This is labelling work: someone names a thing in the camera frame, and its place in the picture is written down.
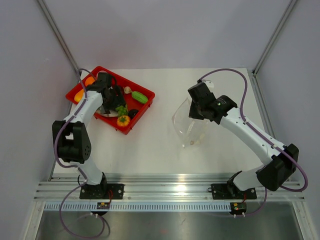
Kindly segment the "grey toy fish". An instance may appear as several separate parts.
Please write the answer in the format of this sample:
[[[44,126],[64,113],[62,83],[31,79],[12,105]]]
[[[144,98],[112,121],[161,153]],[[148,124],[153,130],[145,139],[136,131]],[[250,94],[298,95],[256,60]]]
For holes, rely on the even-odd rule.
[[[112,117],[117,117],[118,112],[115,110],[105,110],[103,106],[99,107],[96,111],[97,114],[107,117],[107,118],[112,118]]]

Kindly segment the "green grape bunch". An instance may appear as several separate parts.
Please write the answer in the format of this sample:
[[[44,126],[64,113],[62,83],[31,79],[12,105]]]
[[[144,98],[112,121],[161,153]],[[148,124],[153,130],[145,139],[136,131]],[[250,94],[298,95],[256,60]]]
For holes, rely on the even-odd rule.
[[[127,116],[128,115],[128,108],[126,106],[118,106],[115,111],[117,112],[117,116]]]

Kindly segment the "orange bell pepper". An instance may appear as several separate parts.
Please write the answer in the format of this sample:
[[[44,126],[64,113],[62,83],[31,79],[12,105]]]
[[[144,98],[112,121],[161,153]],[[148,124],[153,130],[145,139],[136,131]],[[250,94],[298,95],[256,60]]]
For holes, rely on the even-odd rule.
[[[131,118],[128,115],[122,115],[117,119],[116,124],[118,127],[125,128],[130,122]]]

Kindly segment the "clear zip top bag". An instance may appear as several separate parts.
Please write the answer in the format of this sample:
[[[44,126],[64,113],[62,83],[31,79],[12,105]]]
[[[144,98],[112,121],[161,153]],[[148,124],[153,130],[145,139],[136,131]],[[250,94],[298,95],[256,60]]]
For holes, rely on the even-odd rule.
[[[193,119],[189,117],[191,101],[186,98],[172,116],[173,128],[182,147],[200,145],[206,136],[209,120]]]

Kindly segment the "green bitter gourd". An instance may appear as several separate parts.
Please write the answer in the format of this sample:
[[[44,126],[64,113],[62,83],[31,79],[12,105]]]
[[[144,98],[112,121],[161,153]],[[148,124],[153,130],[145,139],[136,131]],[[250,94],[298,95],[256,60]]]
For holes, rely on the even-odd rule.
[[[141,104],[146,104],[149,100],[144,94],[142,94],[138,91],[133,91],[131,93],[131,96],[134,100],[138,101]]]

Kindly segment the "dark purple eggplant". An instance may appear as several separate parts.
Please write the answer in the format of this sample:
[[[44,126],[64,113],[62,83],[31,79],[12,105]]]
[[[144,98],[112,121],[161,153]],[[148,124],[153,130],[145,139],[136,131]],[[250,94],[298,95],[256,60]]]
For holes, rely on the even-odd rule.
[[[139,111],[137,109],[131,109],[128,111],[128,116],[130,119],[133,119],[138,113]]]

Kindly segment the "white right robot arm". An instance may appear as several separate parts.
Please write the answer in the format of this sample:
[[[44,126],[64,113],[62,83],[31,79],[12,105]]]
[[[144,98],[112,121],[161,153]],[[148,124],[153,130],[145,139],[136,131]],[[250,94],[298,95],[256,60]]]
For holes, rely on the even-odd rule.
[[[242,119],[240,108],[226,95],[218,98],[204,82],[188,89],[192,99],[189,117],[209,120],[224,127],[245,143],[262,165],[247,171],[238,171],[227,181],[226,190],[232,199],[239,199],[247,190],[265,187],[276,191],[297,169],[299,150],[275,140],[250,121]]]

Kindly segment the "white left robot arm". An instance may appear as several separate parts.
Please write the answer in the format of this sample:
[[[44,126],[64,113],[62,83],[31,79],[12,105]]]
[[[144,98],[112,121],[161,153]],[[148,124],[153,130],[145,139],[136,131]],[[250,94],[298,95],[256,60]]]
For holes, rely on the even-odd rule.
[[[109,184],[106,175],[96,166],[87,126],[95,113],[116,117],[125,106],[124,96],[115,76],[99,72],[84,91],[75,109],[63,120],[52,124],[55,160],[62,168],[74,168],[82,176],[80,199],[121,199],[124,186]]]

